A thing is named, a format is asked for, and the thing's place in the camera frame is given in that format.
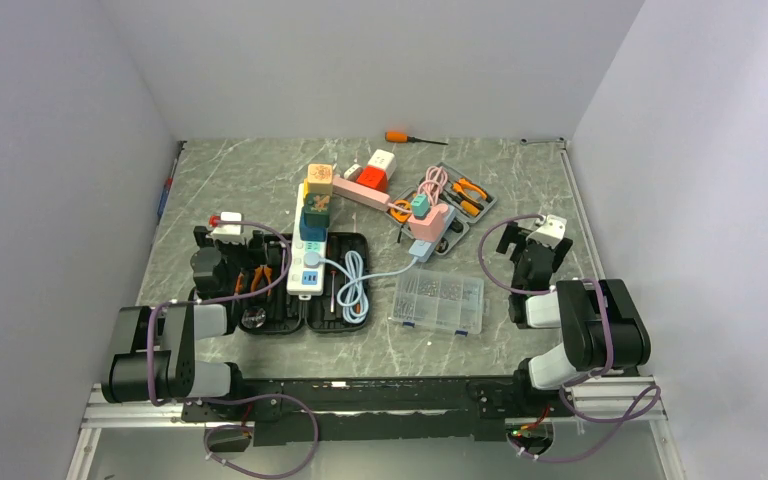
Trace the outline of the white cube adapter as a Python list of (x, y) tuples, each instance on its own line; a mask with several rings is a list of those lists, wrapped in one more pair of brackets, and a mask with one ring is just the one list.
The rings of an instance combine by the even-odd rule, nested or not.
[(377, 149), (371, 155), (367, 165), (383, 171), (386, 174), (387, 179), (390, 179), (396, 169), (395, 154), (383, 149)]

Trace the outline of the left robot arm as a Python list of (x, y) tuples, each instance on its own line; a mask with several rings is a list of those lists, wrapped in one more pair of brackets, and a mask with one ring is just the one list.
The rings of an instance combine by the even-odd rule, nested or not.
[(204, 226), (195, 228), (194, 237), (193, 287), (186, 299), (119, 310), (101, 391), (109, 403), (208, 400), (218, 417), (232, 420), (248, 402), (242, 373), (233, 362), (199, 360), (197, 343), (233, 334), (251, 301), (279, 289), (290, 241), (255, 230), (228, 243)]

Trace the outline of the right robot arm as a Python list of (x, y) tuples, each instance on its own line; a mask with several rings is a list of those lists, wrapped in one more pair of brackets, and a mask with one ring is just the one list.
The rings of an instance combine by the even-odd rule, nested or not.
[(625, 283), (620, 279), (558, 280), (573, 241), (559, 217), (536, 219), (530, 228), (504, 224), (496, 251), (509, 249), (513, 273), (508, 313), (520, 329), (557, 329), (558, 345), (521, 362), (522, 378), (511, 388), (517, 411), (534, 415), (545, 407), (550, 391), (612, 370), (648, 362), (651, 340)]

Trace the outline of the pink cube socket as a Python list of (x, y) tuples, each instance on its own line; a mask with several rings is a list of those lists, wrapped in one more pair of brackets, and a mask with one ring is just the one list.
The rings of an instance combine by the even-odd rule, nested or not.
[(440, 203), (432, 206), (422, 219), (411, 215), (408, 219), (411, 234), (416, 240), (429, 243), (436, 242), (446, 229), (445, 223), (450, 213), (449, 206)]

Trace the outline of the white power strip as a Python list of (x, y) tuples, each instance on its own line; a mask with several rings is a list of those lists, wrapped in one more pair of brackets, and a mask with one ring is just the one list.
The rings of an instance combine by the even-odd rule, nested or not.
[(287, 293), (300, 300), (311, 300), (323, 294), (325, 285), (324, 263), (326, 242), (305, 242), (299, 236), (302, 218), (303, 183), (297, 187), (295, 223), (291, 239), (291, 263), (287, 277)]

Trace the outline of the beige cube adapter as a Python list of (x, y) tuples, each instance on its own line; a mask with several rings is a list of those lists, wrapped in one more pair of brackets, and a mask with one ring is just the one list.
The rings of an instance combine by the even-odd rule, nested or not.
[(333, 166), (329, 164), (311, 163), (307, 168), (305, 179), (310, 182), (312, 194), (331, 195), (333, 193)]

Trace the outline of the pink power strip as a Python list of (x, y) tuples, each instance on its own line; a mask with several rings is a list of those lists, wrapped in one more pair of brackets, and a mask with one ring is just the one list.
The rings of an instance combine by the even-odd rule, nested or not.
[(391, 197), (387, 193), (363, 186), (339, 175), (333, 177), (332, 189), (335, 195), (382, 212), (386, 212), (390, 208)]

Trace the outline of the red cube adapter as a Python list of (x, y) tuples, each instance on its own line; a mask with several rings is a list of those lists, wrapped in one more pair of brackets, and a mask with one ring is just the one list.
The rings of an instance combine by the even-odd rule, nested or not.
[(387, 172), (371, 165), (363, 168), (356, 182), (364, 187), (383, 193), (387, 192), (389, 185)]

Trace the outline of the light blue power strip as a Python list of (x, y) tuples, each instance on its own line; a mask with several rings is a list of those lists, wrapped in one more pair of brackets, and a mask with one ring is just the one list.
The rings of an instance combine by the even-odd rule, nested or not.
[(419, 263), (425, 263), (431, 257), (436, 248), (436, 242), (428, 242), (424, 240), (416, 239), (409, 248), (409, 254), (414, 257)]

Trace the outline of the blue cube adapter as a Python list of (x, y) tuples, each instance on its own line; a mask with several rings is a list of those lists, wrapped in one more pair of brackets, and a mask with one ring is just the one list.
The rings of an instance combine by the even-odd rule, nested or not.
[(327, 238), (327, 228), (319, 226), (310, 226), (304, 218), (299, 220), (299, 236), (305, 242), (325, 243)]

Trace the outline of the teal cube plug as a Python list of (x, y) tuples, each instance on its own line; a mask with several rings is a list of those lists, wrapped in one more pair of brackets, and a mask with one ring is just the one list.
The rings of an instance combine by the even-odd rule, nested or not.
[(410, 202), (412, 216), (417, 220), (424, 219), (431, 210), (431, 204), (426, 194), (416, 195)]

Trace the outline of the clear screw box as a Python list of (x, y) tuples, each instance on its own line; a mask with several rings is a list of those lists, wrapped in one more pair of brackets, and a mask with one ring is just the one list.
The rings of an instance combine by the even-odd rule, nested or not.
[(480, 278), (414, 267), (397, 277), (389, 319), (405, 327), (477, 335), (482, 330), (483, 299)]

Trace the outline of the grey tool tray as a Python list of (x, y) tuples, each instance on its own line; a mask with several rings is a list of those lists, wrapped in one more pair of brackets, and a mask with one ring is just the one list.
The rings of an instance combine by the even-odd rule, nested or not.
[(454, 215), (434, 250), (435, 256), (444, 256), (465, 238), (473, 225), (486, 216), (497, 200), (487, 189), (446, 162), (438, 162), (436, 167), (447, 174), (447, 183), (439, 201), (447, 205)]

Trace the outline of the green cube adapter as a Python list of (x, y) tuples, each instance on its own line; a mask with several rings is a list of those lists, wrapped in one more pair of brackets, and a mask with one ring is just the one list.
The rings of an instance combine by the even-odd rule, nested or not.
[(327, 229), (330, 226), (331, 196), (308, 193), (303, 202), (302, 220), (309, 228)]

